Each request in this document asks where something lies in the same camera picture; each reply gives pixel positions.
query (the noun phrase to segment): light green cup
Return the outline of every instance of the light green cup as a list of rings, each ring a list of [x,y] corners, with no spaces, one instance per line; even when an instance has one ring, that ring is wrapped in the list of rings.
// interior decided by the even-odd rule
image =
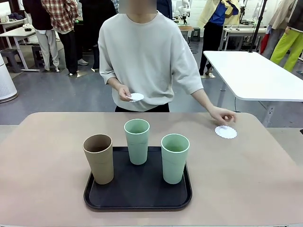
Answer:
[[[132,119],[125,123],[124,130],[131,163],[142,165],[147,160],[150,124],[142,119]]]
[[[189,150],[189,140],[180,134],[169,134],[161,140],[163,178],[167,183],[181,181]]]

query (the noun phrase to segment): person's right hand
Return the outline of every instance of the person's right hand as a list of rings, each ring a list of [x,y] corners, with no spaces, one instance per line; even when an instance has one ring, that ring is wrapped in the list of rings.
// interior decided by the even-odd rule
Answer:
[[[129,98],[131,96],[131,93],[129,92],[127,86],[121,84],[118,88],[118,93],[119,93],[120,100],[125,101],[125,102],[131,101],[131,99]]]
[[[290,27],[287,26],[287,28],[285,29],[285,33],[286,33],[287,35],[288,35],[289,30],[290,30]]]

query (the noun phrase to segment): red plaid shirt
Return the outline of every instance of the red plaid shirt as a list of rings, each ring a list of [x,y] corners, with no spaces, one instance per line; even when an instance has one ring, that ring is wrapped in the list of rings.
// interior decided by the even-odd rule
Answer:
[[[78,17],[76,0],[41,0],[42,6],[51,16],[52,26],[63,32],[74,29],[73,20]]]

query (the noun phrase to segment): tray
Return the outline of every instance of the tray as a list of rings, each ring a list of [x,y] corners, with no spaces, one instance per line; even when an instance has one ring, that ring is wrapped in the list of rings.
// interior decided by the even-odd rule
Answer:
[[[181,210],[191,200],[187,166],[180,183],[172,185],[162,175],[161,147],[149,147],[147,161],[140,166],[129,160],[127,147],[113,147],[114,179],[95,183],[90,174],[84,191],[85,203],[95,210]]]

